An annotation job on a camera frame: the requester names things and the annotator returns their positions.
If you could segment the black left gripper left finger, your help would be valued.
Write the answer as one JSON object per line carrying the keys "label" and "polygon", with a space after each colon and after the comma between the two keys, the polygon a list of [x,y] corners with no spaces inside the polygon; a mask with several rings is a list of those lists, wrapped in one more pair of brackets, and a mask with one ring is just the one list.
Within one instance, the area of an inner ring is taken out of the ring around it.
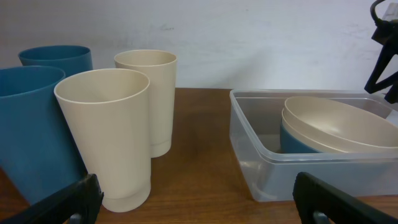
{"label": "black left gripper left finger", "polygon": [[88,174],[1,224],[95,223],[103,197],[97,176]]}

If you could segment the cream cup front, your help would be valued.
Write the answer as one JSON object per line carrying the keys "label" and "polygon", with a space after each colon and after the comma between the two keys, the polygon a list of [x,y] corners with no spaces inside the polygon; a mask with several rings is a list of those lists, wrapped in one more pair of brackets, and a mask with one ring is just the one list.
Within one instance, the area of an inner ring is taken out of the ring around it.
{"label": "cream cup front", "polygon": [[54,88],[87,171],[96,174],[103,206],[128,212],[151,190],[150,80],[135,70],[77,73]]}

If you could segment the cream bowl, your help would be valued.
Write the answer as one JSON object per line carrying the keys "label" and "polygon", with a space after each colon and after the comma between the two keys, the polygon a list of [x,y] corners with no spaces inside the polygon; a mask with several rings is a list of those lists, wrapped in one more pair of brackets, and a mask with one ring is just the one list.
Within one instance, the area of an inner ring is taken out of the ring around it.
{"label": "cream bowl", "polygon": [[397,126],[335,100],[293,96],[284,102],[285,118],[314,141],[352,153],[397,152]]}
{"label": "cream bowl", "polygon": [[285,154],[301,153],[352,153],[352,151],[337,149],[312,140],[299,133],[285,118],[285,109],[282,110],[280,123],[280,148]]}

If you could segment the blue bowl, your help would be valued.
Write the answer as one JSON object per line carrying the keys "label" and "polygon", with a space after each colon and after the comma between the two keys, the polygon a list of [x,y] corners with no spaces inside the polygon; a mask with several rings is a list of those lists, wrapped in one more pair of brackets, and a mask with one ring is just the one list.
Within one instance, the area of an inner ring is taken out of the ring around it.
{"label": "blue bowl", "polygon": [[283,153],[321,153],[310,138],[300,134],[285,119],[281,119],[280,123],[280,144]]}

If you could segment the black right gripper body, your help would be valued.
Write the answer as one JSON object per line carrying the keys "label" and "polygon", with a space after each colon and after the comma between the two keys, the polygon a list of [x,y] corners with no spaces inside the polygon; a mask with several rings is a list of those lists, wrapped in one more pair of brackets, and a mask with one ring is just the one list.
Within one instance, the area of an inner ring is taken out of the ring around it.
{"label": "black right gripper body", "polygon": [[371,15],[376,25],[372,40],[397,53],[397,12],[386,12],[382,19],[375,13]]}

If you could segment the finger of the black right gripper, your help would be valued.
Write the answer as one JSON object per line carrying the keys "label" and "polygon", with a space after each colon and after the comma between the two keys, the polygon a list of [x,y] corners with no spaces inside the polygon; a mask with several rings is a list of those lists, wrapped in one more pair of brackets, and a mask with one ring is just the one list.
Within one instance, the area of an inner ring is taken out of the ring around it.
{"label": "finger of the black right gripper", "polygon": [[364,87],[368,93],[375,93],[397,83],[397,72],[382,81],[378,81],[383,71],[396,54],[397,48],[393,44],[386,43],[383,46],[374,70]]}
{"label": "finger of the black right gripper", "polygon": [[395,83],[391,86],[389,91],[386,93],[384,99],[390,104],[397,103],[397,101],[398,101],[398,83]]}

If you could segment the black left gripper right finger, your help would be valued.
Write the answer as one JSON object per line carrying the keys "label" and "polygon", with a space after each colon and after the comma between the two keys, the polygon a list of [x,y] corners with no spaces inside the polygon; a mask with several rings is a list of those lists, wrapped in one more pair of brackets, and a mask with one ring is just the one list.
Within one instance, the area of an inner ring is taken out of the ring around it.
{"label": "black left gripper right finger", "polygon": [[308,172],[297,174],[293,198],[302,223],[397,224],[397,219]]}

